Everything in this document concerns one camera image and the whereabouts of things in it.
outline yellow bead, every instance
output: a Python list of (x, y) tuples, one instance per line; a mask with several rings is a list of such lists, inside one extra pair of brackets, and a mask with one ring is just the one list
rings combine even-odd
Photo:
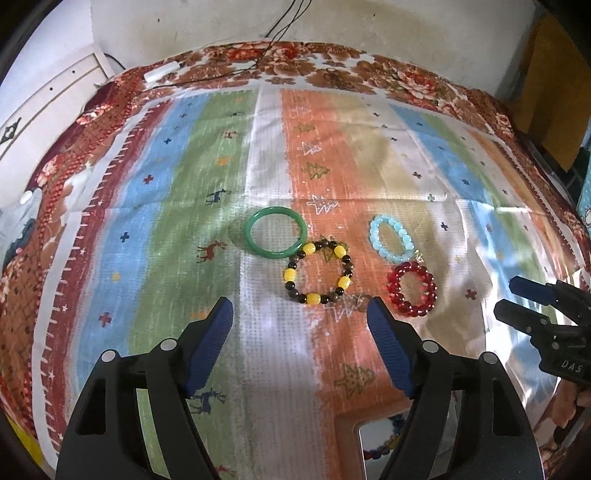
[(314, 244), (305, 244), (301, 249), (306, 253), (306, 255), (311, 255), (316, 251)]
[(347, 254), (347, 250), (345, 250), (345, 247), (343, 247), (342, 245), (337, 245), (335, 247), (335, 255), (339, 258), (343, 258), (346, 254)]
[(343, 290), (347, 290), (349, 286), (352, 284), (351, 279), (349, 277), (341, 277), (339, 279), (339, 287)]
[(296, 281), (296, 271), (293, 268), (288, 268), (283, 272), (283, 280)]
[(308, 293), (308, 295), (306, 295), (306, 303), (310, 305), (318, 305), (320, 303), (320, 295), (317, 293)]

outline beaded bracelet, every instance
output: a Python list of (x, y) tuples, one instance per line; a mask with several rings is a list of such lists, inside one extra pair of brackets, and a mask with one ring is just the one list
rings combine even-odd
[(382, 457), (382, 455), (388, 455), (392, 450), (396, 448), (396, 445), (398, 444), (398, 439), (402, 435), (402, 429), (404, 428), (405, 420), (401, 414), (395, 415), (394, 417), (390, 417), (389, 420), (392, 422), (393, 434), (390, 435), (390, 438), (383, 442), (383, 444), (380, 445), (378, 448), (372, 450), (364, 450), (364, 460), (379, 460)]
[[(420, 305), (412, 305), (404, 299), (404, 295), (400, 292), (400, 279), (406, 272), (415, 272), (423, 283), (423, 303)], [(388, 273), (387, 287), (390, 293), (390, 300), (396, 305), (398, 311), (404, 315), (424, 317), (427, 312), (430, 312), (435, 307), (435, 302), (437, 301), (437, 284), (434, 281), (433, 275), (427, 271), (427, 267), (419, 265), (415, 261), (403, 262), (401, 265), (393, 268)]]
[[(382, 242), (379, 239), (379, 226), (383, 222), (386, 222), (391, 226), (400, 237), (404, 246), (404, 253), (402, 255), (395, 255), (382, 245)], [(413, 239), (398, 220), (388, 215), (376, 215), (371, 221), (369, 224), (369, 241), (380, 257), (385, 258), (393, 264), (408, 262), (415, 254)]]
[[(343, 262), (343, 276), (339, 278), (337, 287), (334, 291), (329, 292), (327, 295), (320, 295), (319, 293), (300, 293), (296, 289), (294, 280), (296, 279), (296, 269), (298, 262), (306, 255), (311, 255), (314, 252), (319, 252), (323, 248), (330, 248), (335, 256), (341, 259)], [(329, 301), (336, 302), (341, 295), (345, 293), (345, 290), (351, 285), (351, 277), (353, 276), (353, 264), (351, 263), (351, 257), (347, 255), (347, 250), (342, 245), (337, 244), (334, 240), (328, 241), (323, 238), (321, 241), (316, 243), (307, 243), (301, 249), (299, 249), (294, 255), (290, 257), (290, 262), (287, 264), (287, 269), (283, 272), (283, 280), (285, 280), (285, 288), (289, 291), (290, 298), (296, 300), (299, 303), (308, 303), (310, 305), (326, 304)]]

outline orange stripe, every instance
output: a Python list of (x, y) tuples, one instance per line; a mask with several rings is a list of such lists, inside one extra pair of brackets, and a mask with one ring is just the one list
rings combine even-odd
[[(353, 263), (359, 258), (353, 276), (354, 284), (348, 293), (367, 291), (375, 294), (385, 291), (387, 266), (384, 261), (375, 253), (363, 255), (361, 259), (361, 253), (366, 253), (369, 245), (367, 226), (375, 209), (369, 202), (347, 200), (359, 198), (359, 172), (345, 135), (333, 117), (330, 99), (325, 93), (299, 90), (283, 90), (281, 99), (294, 195), (292, 208), (301, 212), (305, 221), (312, 225), (313, 240), (318, 240), (320, 235), (334, 236), (337, 241), (347, 243)], [(295, 117), (293, 112), (298, 107), (303, 109)], [(313, 113), (305, 113), (306, 109), (313, 109)], [(306, 131), (309, 127), (305, 125), (308, 124), (313, 125), (314, 130)], [(304, 155), (302, 150), (298, 150), (302, 142), (318, 145), (322, 150)], [(329, 168), (330, 172), (321, 178), (311, 179), (309, 173), (304, 171), (308, 163)], [(312, 195), (334, 199), (339, 204), (328, 212), (316, 215), (315, 207), (307, 205)], [(331, 260), (327, 263), (322, 254), (306, 259), (300, 265), (302, 268), (298, 269), (297, 285), (303, 292), (325, 293), (330, 287), (336, 286), (342, 271), (339, 262)], [(318, 396), (324, 407), (324, 447), (328, 474), (329, 478), (340, 480), (345, 477), (345, 472), (342, 472), (335, 452), (339, 449), (339, 442), (346, 439), (340, 435), (337, 439), (335, 418), (343, 413), (366, 410), (379, 404), (392, 404), (401, 398), (401, 393), (393, 388), (389, 380), (364, 314), (354, 312), (349, 318), (343, 316), (337, 322), (332, 308), (305, 308), (307, 318), (313, 325), (311, 334), (320, 380)], [(355, 393), (348, 399), (344, 388), (335, 386), (335, 381), (343, 377), (344, 364), (369, 368), (376, 375), (375, 380), (365, 386), (362, 394)]]
[(531, 193), (525, 181), (519, 175), (515, 174), (516, 166), (503, 155), (501, 147), (492, 140), (479, 133), (470, 132), (470, 134), (484, 149), (486, 155), (501, 169), (503, 176), (507, 179), (511, 188), (513, 188), (526, 207), (530, 209), (531, 221), (542, 237), (546, 255), (552, 263), (556, 277), (568, 278), (569, 273), (566, 270), (567, 258), (563, 254), (560, 239), (556, 237), (554, 229), (550, 225), (546, 215), (543, 214), (543, 206), (539, 204), (538, 200)]

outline white wall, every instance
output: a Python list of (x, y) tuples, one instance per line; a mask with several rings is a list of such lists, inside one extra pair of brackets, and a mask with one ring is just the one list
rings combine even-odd
[[(128, 67), (216, 41), (259, 38), (290, 4), (91, 2), (96, 41)], [(534, 11), (534, 0), (313, 0), (285, 38), (340, 43), (395, 57), (503, 96)]]
[(93, 43), (90, 0), (63, 0), (28, 40), (0, 85), (0, 125), (59, 73), (51, 67)]

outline red beaded bracelet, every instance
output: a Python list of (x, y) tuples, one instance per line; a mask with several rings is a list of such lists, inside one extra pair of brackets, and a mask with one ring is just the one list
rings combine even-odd
[[(406, 272), (415, 272), (423, 283), (423, 303), (420, 305), (412, 305), (404, 299), (404, 295), (400, 292), (400, 279)], [(435, 284), (433, 275), (427, 271), (427, 267), (419, 265), (417, 262), (403, 262), (393, 268), (388, 273), (387, 287), (390, 293), (390, 300), (403, 315), (424, 317), (427, 312), (430, 312), (435, 307), (435, 302), (437, 301), (437, 285)]]

